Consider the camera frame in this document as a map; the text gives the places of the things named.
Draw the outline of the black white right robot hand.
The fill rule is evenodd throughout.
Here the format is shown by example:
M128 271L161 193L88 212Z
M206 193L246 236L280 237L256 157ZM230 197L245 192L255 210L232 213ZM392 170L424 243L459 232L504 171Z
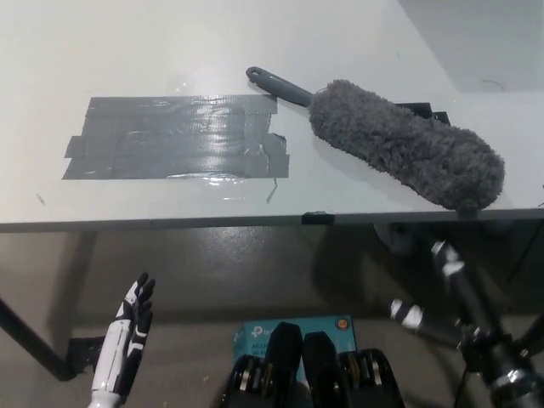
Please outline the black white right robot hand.
M515 359L489 300L469 278L461 255L447 241L435 241L430 251L433 266L445 283L446 291L462 312L456 326L435 319L428 311L399 299L389 305L390 318L406 330L451 349L460 349L472 364L482 369L507 366Z

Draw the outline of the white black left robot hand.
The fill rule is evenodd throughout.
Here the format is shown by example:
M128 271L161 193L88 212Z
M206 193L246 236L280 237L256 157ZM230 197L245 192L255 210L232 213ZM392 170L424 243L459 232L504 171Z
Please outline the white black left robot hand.
M143 273L128 289L110 323L95 368L92 395L109 394L122 405L137 375L153 319L156 282Z

